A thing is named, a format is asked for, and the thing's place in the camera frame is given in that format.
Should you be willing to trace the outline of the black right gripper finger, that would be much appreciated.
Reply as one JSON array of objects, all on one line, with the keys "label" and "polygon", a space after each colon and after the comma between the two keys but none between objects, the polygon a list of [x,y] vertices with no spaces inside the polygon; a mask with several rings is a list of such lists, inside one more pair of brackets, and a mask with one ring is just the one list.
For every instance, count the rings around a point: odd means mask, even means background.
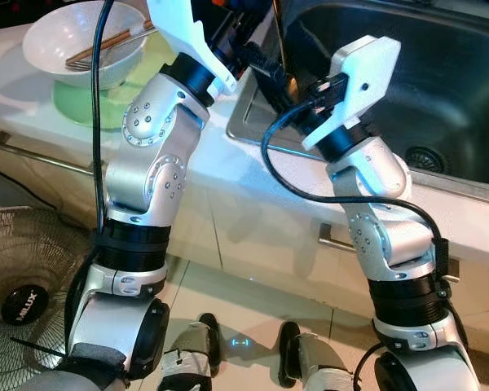
[{"label": "black right gripper finger", "polygon": [[293,35],[293,63],[297,81],[301,86],[310,86],[328,75],[330,53],[312,33]]},{"label": "black right gripper finger", "polygon": [[259,45],[244,45],[242,59],[256,72],[259,89],[278,114],[283,114],[295,103],[293,79],[277,59],[267,57]]}]

